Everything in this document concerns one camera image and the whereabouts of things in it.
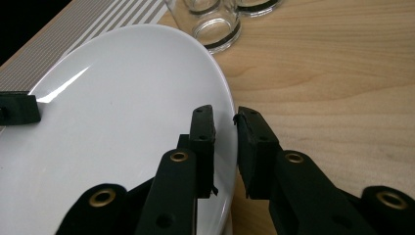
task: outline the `wooden tabletop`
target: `wooden tabletop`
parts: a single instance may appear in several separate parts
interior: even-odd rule
[[[175,26],[169,13],[160,24]],[[415,198],[414,1],[286,0],[242,18],[214,57],[236,107],[262,113],[283,149],[355,196],[386,185]],[[238,177],[234,234],[276,234],[267,207]]]

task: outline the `white plate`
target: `white plate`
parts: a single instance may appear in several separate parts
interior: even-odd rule
[[[237,134],[226,79],[208,51],[166,26],[135,25],[76,49],[35,86],[37,124],[0,135],[0,234],[54,234],[79,196],[101,183],[127,190],[213,106],[217,197],[199,200],[198,234],[220,234],[233,196]]]

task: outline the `black plastic bracket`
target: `black plastic bracket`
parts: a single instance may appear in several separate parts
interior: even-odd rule
[[[27,92],[0,92],[0,125],[20,125],[40,121],[36,97]]]
[[[177,148],[187,148],[198,156],[198,198],[209,198],[211,192],[217,195],[213,185],[214,141],[216,130],[211,105],[198,107],[192,113],[190,133],[179,137]]]
[[[269,200],[281,235],[415,234],[415,202],[386,186],[367,187],[360,198],[338,189],[313,160],[283,151],[261,114],[240,107],[238,164],[247,196]]]
[[[196,234],[196,155],[165,153],[134,234]]]
[[[116,184],[100,184],[87,190],[68,211],[56,234],[116,234],[125,213],[126,193]]]

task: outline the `drinking glass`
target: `drinking glass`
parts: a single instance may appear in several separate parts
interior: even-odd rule
[[[260,17],[272,12],[283,0],[237,0],[238,10],[244,17]]]
[[[180,30],[212,54],[230,47],[241,33],[236,0],[164,0]]]

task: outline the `striped placemat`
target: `striped placemat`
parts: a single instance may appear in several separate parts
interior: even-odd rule
[[[92,38],[132,24],[156,24],[163,0],[74,0],[41,35],[0,70],[0,91],[28,91],[59,60]]]

